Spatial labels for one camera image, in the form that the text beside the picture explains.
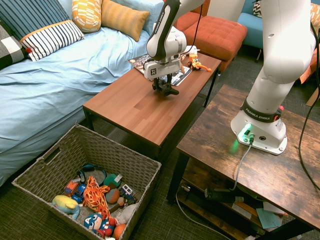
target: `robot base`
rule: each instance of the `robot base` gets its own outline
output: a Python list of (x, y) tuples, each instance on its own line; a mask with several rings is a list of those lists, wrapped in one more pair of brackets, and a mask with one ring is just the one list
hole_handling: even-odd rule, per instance
[(281, 119), (271, 123), (260, 122), (241, 110), (232, 119), (231, 129), (238, 141), (245, 145), (249, 145), (250, 135), (254, 134), (252, 146), (274, 155), (283, 153), (288, 143), (286, 125)]

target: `blue chair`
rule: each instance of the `blue chair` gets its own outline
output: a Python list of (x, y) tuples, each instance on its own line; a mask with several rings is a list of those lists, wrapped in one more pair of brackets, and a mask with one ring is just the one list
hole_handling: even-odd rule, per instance
[[(248, 28), (248, 33), (243, 40), (244, 45), (249, 45), (260, 49), (255, 60), (257, 63), (262, 52), (263, 46), (263, 23), (262, 18), (254, 15), (254, 0), (245, 0), (238, 23)], [(320, 5), (320, 0), (311, 0), (312, 3)]]

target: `orange toy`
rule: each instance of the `orange toy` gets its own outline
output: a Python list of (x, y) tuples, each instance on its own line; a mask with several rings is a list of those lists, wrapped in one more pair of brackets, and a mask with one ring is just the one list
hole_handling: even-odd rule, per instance
[(89, 176), (86, 188), (83, 193), (84, 201), (83, 206), (89, 207), (96, 213), (101, 213), (102, 219), (107, 217), (110, 219), (115, 219), (110, 216), (109, 208), (105, 198), (105, 193), (110, 191), (108, 186), (100, 186), (97, 184), (96, 179), (93, 176)]
[(197, 54), (190, 54), (189, 59), (191, 61), (188, 62), (188, 67), (191, 68), (192, 70), (200, 70), (201, 69), (206, 69), (207, 72), (212, 72), (211, 68), (208, 68), (206, 66), (203, 66), (201, 62), (199, 61), (198, 55)]
[(119, 224), (118, 226), (115, 227), (113, 232), (115, 240), (118, 240), (121, 237), (121, 234), (124, 232), (125, 227), (126, 227), (125, 223)]

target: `orange ottoman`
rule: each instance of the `orange ottoman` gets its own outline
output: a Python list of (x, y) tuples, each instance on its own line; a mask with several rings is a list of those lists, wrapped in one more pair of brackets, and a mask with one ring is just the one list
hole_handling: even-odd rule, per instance
[[(188, 45), (194, 41), (197, 23), (183, 31)], [(220, 71), (223, 72), (236, 56), (247, 32), (246, 26), (235, 21), (204, 16), (200, 20), (194, 45), (200, 53), (220, 59)]]

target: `headphones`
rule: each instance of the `headphones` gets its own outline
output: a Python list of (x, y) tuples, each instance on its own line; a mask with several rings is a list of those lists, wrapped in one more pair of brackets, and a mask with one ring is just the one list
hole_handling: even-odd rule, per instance
[(104, 180), (105, 178), (107, 177), (107, 173), (106, 171), (102, 168), (102, 166), (98, 166), (98, 165), (93, 165), (91, 163), (88, 163), (86, 165), (84, 165), (82, 167), (82, 169), (80, 171), (78, 171), (76, 174), (78, 175), (78, 177), (81, 179), (80, 182), (82, 184), (85, 183), (86, 181), (86, 175), (85, 175), (85, 172), (92, 172), (94, 170), (100, 170), (103, 172), (104, 174), (104, 179), (102, 180), (102, 182), (99, 184), (99, 187), (101, 187), (103, 184), (104, 184)]

